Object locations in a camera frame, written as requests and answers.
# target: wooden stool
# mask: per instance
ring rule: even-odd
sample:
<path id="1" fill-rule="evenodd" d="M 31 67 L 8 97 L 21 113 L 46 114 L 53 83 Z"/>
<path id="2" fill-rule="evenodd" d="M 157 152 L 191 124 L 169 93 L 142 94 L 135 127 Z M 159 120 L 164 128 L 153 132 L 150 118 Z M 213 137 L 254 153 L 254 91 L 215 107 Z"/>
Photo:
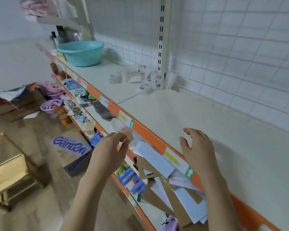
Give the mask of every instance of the wooden stool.
<path id="1" fill-rule="evenodd" d="M 46 183 L 43 182 L 42 175 L 38 173 L 38 166 L 9 137 L 2 133 L 0 134 L 0 142 L 4 140 L 10 142 L 19 152 L 15 157 L 0 164 L 0 209 L 10 212 L 11 207 L 8 202 L 11 199 L 36 184 L 45 187 Z M 28 178 L 33 179 L 32 184 L 15 195 L 8 197 L 8 189 Z"/>

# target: teal plastic basin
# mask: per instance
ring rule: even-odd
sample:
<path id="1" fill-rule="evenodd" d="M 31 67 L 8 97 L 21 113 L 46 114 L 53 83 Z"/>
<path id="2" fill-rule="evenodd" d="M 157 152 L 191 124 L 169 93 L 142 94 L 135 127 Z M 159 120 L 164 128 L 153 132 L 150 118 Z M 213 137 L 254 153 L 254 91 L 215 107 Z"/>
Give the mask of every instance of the teal plastic basin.
<path id="1" fill-rule="evenodd" d="M 74 66 L 93 66 L 101 62 L 104 44 L 99 41 L 76 41 L 58 45 L 58 52 Z"/>

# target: forearm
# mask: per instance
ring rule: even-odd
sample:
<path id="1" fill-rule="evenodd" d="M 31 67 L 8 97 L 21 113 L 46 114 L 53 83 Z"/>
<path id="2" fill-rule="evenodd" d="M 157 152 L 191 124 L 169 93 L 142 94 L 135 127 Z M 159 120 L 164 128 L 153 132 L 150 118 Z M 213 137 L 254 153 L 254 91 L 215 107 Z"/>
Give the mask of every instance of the forearm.
<path id="1" fill-rule="evenodd" d="M 94 230 L 97 208 L 106 180 L 87 175 L 81 178 L 72 207 L 60 231 Z"/>
<path id="2" fill-rule="evenodd" d="M 242 231 L 227 182 L 220 173 L 201 180 L 207 198 L 210 231 Z"/>

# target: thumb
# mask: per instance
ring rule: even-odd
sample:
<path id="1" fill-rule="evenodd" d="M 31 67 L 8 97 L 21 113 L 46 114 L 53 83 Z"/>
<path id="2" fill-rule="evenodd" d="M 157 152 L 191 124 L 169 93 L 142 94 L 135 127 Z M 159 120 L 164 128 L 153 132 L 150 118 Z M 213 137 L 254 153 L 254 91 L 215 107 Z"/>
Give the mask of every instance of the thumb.
<path id="1" fill-rule="evenodd" d="M 127 149 L 128 149 L 128 144 L 129 144 L 129 140 L 125 139 L 124 142 L 121 145 L 121 148 L 119 150 L 119 152 L 124 153 L 126 155 Z"/>
<path id="2" fill-rule="evenodd" d="M 189 152 L 190 148 L 187 143 L 187 140 L 182 136 L 180 137 L 180 145 L 181 145 L 183 155 Z"/>

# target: white arrow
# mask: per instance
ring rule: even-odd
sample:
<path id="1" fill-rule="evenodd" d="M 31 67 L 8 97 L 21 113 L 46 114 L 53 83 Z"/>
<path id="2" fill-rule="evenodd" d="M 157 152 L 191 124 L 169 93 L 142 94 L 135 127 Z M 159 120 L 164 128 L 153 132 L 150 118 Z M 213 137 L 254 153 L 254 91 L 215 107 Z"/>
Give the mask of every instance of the white arrow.
<path id="1" fill-rule="evenodd" d="M 187 174 L 187 176 L 188 176 L 188 177 L 190 177 L 192 174 L 193 174 L 193 170 L 192 170 L 192 169 L 190 169 L 190 170 L 188 171 L 188 174 Z"/>

